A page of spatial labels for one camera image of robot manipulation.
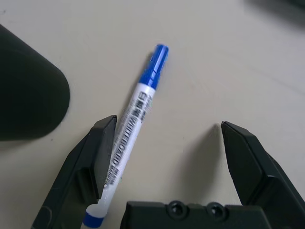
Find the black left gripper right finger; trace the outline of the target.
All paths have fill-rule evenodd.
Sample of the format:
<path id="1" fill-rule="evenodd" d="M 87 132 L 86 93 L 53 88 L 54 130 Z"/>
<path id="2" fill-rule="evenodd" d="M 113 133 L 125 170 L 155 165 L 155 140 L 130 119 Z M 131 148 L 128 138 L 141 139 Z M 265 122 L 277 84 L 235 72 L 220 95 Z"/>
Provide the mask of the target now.
<path id="1" fill-rule="evenodd" d="M 277 161 L 247 129 L 221 123 L 228 169 L 244 206 L 260 207 L 271 228 L 303 229 L 305 202 Z"/>

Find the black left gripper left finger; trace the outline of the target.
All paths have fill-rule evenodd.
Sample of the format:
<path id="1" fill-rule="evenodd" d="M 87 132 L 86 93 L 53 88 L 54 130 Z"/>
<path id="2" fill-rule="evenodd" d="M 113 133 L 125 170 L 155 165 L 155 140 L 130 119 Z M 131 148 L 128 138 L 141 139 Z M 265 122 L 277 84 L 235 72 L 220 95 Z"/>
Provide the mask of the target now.
<path id="1" fill-rule="evenodd" d="M 117 117 L 94 124 L 68 154 L 33 224 L 33 229 L 79 229 L 86 209 L 102 196 Z"/>

